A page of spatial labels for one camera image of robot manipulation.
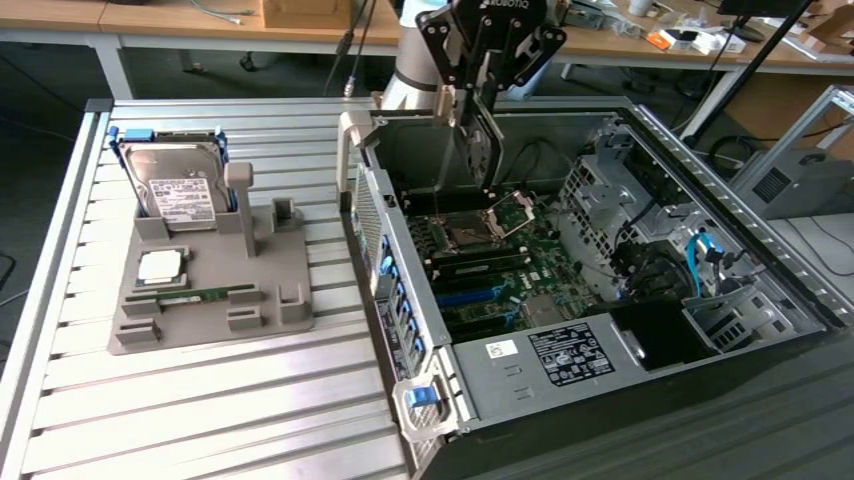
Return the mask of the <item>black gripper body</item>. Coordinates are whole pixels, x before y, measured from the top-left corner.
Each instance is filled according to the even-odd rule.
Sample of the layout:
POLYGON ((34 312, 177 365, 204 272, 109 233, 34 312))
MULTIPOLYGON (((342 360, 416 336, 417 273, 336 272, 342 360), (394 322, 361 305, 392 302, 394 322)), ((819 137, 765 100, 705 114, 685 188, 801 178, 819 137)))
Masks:
POLYGON ((460 0, 452 18, 468 46, 502 50, 544 23, 544 2, 534 0, 460 0))

